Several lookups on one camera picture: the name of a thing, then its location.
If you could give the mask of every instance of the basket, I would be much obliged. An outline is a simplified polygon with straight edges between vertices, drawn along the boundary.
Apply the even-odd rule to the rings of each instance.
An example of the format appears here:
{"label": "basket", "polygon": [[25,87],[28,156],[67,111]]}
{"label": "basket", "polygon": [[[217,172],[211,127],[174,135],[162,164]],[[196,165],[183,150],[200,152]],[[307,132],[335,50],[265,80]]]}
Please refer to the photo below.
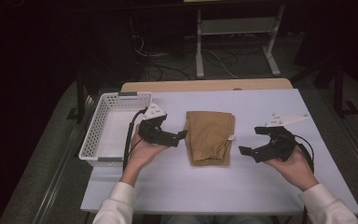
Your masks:
{"label": "basket", "polygon": [[91,166],[122,166],[127,132],[135,114],[150,106],[151,92],[105,93],[95,109],[79,159]]}

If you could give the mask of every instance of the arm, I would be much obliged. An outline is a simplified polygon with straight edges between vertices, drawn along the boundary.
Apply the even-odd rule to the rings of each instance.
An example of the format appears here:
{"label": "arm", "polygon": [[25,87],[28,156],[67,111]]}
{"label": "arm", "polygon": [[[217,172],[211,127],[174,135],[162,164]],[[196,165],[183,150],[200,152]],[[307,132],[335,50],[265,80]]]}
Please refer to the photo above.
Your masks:
{"label": "arm", "polygon": [[136,201],[135,183],[141,170],[150,163],[160,151],[167,147],[152,145],[142,140],[136,127],[131,139],[131,154],[126,169],[116,183],[110,196],[94,218],[93,223],[131,223],[133,206]]}
{"label": "arm", "polygon": [[265,163],[274,167],[290,184],[303,191],[299,197],[307,207],[312,223],[358,223],[358,219],[345,203],[336,198],[324,184],[318,182],[299,148],[295,148],[287,161],[274,159]]}

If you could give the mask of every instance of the folded garment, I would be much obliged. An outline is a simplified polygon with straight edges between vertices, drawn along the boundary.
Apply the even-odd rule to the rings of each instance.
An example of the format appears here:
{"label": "folded garment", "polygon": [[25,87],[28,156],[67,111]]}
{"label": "folded garment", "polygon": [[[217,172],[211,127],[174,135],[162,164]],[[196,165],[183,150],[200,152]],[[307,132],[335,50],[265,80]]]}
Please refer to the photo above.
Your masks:
{"label": "folded garment", "polygon": [[234,124],[230,113],[188,111],[185,130],[191,165],[229,165]]}

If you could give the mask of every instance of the person's right hand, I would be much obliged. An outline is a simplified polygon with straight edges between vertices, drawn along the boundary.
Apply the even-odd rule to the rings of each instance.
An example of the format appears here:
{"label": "person's right hand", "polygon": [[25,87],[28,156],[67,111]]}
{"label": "person's right hand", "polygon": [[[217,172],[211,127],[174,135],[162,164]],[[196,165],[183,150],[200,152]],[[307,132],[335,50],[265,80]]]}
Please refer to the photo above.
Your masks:
{"label": "person's right hand", "polygon": [[304,154],[298,147],[293,150],[292,155],[287,161],[273,159],[265,161],[265,164],[274,167],[290,184],[302,191],[319,184]]}

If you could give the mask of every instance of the white long-sleeve shirt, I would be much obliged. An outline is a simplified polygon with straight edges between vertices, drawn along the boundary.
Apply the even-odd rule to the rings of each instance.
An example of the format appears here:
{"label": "white long-sleeve shirt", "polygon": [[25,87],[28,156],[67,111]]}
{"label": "white long-sleeve shirt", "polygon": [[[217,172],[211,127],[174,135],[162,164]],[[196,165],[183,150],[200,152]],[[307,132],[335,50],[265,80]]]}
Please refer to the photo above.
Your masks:
{"label": "white long-sleeve shirt", "polygon": [[[310,220],[314,224],[358,223],[357,217],[345,203],[336,198],[324,184],[318,184],[300,193],[299,198],[307,207]],[[131,223],[135,200],[136,191],[131,185],[116,183],[93,223]]]}

